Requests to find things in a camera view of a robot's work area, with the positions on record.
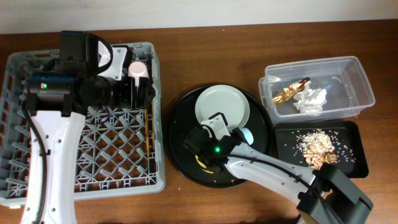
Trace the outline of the yellow bowl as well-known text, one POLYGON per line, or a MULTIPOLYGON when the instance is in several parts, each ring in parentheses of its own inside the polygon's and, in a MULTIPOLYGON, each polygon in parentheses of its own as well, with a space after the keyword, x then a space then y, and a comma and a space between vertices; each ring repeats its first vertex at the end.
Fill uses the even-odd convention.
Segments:
POLYGON ((212 168, 212 163, 206 159, 202 159, 198 156, 195 156, 195 159, 197 161, 197 163, 199 164, 199 166, 201 167, 201 170, 209 173, 209 174, 214 174, 214 168, 212 168))

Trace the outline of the blue cup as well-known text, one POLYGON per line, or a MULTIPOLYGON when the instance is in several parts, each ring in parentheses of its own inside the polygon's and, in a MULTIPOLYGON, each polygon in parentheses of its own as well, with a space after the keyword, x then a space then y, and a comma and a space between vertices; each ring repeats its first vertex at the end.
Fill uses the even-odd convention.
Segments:
POLYGON ((248 128, 241 128, 240 131, 242 132, 244 142, 248 145, 252 145, 254 142, 252 132, 248 128))

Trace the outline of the pink cup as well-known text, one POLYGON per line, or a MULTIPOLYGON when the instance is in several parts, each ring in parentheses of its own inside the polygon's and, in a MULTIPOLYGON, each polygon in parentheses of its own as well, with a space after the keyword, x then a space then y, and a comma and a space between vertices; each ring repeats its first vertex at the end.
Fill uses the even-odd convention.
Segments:
POLYGON ((134 86, 139 87, 140 79, 149 79, 149 73, 144 63, 136 61, 132 62, 127 71, 127 75, 134 79, 134 86))

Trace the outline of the gold brown snack wrapper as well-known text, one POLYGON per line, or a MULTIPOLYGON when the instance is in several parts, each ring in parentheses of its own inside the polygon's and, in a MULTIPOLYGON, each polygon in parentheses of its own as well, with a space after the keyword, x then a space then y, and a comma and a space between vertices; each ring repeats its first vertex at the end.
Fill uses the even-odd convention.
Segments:
POLYGON ((278 94, 273 97, 273 102, 275 105, 279 105, 289 101, 298 92, 303 91, 310 84, 310 78, 306 77, 295 83, 292 83, 287 88, 283 88, 278 94))

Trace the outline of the food scraps and rice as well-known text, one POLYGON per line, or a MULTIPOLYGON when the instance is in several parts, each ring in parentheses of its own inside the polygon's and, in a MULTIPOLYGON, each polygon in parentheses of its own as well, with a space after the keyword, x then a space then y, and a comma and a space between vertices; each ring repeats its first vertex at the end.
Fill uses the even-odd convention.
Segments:
POLYGON ((300 165, 320 169, 323 164, 354 164, 356 157, 353 148, 343 143, 347 138, 342 131, 313 129, 296 135, 293 157, 300 165))

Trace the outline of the white napkin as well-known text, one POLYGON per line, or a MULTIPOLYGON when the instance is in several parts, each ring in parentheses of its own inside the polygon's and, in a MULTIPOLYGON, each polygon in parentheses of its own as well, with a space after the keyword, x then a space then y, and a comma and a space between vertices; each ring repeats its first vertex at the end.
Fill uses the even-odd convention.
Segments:
POLYGON ((300 113, 317 113, 323 110, 323 105, 327 103, 327 90, 324 88, 305 88, 294 95, 293 105, 300 113))

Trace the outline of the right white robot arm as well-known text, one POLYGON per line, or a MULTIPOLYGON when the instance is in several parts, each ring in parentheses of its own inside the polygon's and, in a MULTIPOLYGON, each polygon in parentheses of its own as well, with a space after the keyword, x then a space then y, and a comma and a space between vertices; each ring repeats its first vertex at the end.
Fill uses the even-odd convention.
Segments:
POLYGON ((226 118, 217 113, 193 128, 183 145, 205 170, 226 171, 290 200, 305 223, 366 222, 374 204, 339 168, 289 164, 253 149, 252 139, 247 128, 228 131, 226 118))

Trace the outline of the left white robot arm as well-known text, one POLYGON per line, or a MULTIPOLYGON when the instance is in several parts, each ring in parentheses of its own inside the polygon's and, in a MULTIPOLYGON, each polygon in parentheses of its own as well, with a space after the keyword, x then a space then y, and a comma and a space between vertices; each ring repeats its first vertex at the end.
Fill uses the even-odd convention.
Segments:
POLYGON ((89 108, 147 111, 155 90, 127 45, 63 31, 59 55, 31 74, 22 112, 31 153, 22 223, 75 223, 76 157, 89 108))

